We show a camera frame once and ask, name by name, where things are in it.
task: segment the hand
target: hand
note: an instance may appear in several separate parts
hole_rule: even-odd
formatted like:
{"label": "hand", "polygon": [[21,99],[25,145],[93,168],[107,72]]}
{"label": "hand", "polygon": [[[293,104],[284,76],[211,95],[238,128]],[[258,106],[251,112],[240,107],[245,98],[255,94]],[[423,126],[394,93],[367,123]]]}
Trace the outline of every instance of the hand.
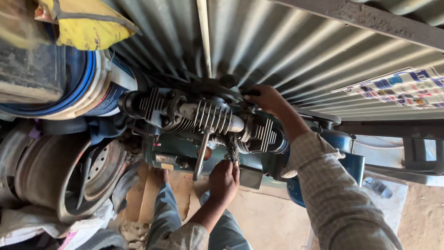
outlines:
{"label": "hand", "polygon": [[258,90],[260,96],[244,96],[245,100],[256,103],[265,112],[276,115],[284,105],[289,105],[281,94],[272,86],[259,84],[250,89]]}
{"label": "hand", "polygon": [[210,197],[208,200],[221,202],[225,206],[233,200],[239,188],[239,162],[220,161],[210,173]]}

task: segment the steel beam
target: steel beam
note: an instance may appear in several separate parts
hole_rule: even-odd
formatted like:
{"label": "steel beam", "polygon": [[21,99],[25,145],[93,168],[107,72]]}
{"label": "steel beam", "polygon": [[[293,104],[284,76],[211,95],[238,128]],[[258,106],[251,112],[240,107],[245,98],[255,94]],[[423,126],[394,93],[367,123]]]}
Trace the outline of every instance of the steel beam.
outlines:
{"label": "steel beam", "polygon": [[334,130],[348,134],[444,140],[444,120],[343,121]]}
{"label": "steel beam", "polygon": [[444,52],[444,29],[350,0],[274,0],[277,3],[335,19],[379,34]]}

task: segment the plastic bucket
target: plastic bucket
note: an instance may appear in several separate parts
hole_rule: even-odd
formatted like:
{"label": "plastic bucket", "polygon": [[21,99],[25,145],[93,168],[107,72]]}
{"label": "plastic bucket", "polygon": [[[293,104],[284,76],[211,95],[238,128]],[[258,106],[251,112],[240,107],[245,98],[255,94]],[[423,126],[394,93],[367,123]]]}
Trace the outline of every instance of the plastic bucket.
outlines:
{"label": "plastic bucket", "polygon": [[112,116],[119,113],[119,97],[127,91],[138,89],[133,71],[116,56],[112,56],[109,74],[109,86],[104,96],[85,116]]}
{"label": "plastic bucket", "polygon": [[111,69],[109,66],[110,57],[109,53],[106,51],[96,51],[96,64],[95,64],[95,74],[92,79],[92,83],[89,84],[88,89],[85,94],[79,98],[76,103],[73,103],[70,107],[55,113],[53,115],[41,117],[42,119],[48,120],[67,120],[74,119],[81,114],[79,114],[80,110],[83,110],[85,107],[88,107],[91,103],[93,103],[97,96],[102,91],[105,79],[108,75],[109,70]]}
{"label": "plastic bucket", "polygon": [[0,104],[0,109],[20,117],[43,117],[63,111],[84,96],[96,72],[96,53],[66,47],[67,89],[60,100],[50,104]]}

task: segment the yellow bag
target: yellow bag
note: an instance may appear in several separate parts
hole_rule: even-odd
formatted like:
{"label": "yellow bag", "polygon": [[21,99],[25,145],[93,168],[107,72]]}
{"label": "yellow bag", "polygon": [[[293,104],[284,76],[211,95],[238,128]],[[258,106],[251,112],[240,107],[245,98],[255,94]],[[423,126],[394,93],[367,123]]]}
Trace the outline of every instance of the yellow bag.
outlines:
{"label": "yellow bag", "polygon": [[100,50],[126,39],[139,28],[100,0],[40,0],[59,21],[58,45]]}

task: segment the tire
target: tire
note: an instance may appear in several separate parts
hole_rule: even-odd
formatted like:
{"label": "tire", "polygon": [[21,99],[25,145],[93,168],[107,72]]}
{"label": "tire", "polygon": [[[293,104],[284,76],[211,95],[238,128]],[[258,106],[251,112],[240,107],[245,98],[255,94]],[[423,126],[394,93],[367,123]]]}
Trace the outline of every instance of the tire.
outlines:
{"label": "tire", "polygon": [[42,132],[49,135],[72,134],[88,130],[88,123],[84,117],[61,121],[41,120],[41,125]]}
{"label": "tire", "polygon": [[88,241],[76,250],[125,249],[126,241],[121,234],[107,229],[99,229]]}

